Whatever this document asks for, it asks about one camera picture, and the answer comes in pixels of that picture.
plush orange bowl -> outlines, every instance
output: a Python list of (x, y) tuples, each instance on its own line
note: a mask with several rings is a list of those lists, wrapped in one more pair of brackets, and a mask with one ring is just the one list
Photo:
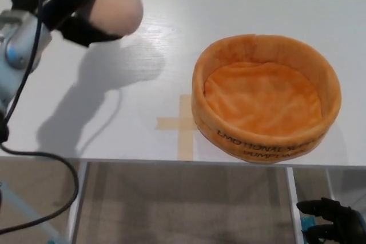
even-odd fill
[(337, 75), (309, 45), (279, 35), (211, 44), (192, 82), (192, 112), (214, 145), (248, 162), (275, 163), (314, 149), (341, 106)]

white table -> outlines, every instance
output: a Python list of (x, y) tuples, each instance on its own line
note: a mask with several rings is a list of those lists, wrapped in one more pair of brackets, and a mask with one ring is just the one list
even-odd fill
[[(79, 159), (82, 184), (91, 161), (181, 161), (178, 131), (156, 127), (159, 118), (179, 116), (180, 98), (191, 93), (200, 53), (210, 43), (236, 34), (299, 39), (328, 58), (343, 92), (341, 112), (321, 145), (306, 156), (274, 165), (287, 168), (301, 243), (292, 168), (366, 166), (366, 0), (143, 2), (140, 29), (121, 41), (86, 50), (54, 34), (11, 120), (8, 145)], [(9, 6), (9, 0), (0, 0), (2, 9)], [(192, 146), (187, 161), (248, 165), (214, 147), (198, 131)], [(12, 156), (0, 152), (0, 158)], [(329, 179), (332, 188), (342, 186), (341, 174), (329, 173)], [(358, 187), (359, 195), (366, 193), (364, 188), (366, 182)], [(332, 190), (335, 199), (341, 198), (340, 189)], [(347, 199), (342, 203), (353, 206)], [(79, 203), (70, 214), (70, 237)]]

floor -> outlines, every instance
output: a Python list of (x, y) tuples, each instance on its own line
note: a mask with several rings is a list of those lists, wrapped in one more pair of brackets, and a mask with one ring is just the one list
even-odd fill
[[(299, 199), (327, 196), (324, 171), (295, 171)], [(51, 162), (1, 162), (0, 179), (40, 214), (70, 194), (67, 171)], [(0, 227), (24, 222), (4, 204)], [(52, 221), (65, 231), (67, 216)], [(274, 168), (92, 164), (78, 244), (294, 243), (285, 171)], [(46, 243), (38, 229), (1, 236), (3, 243)]]

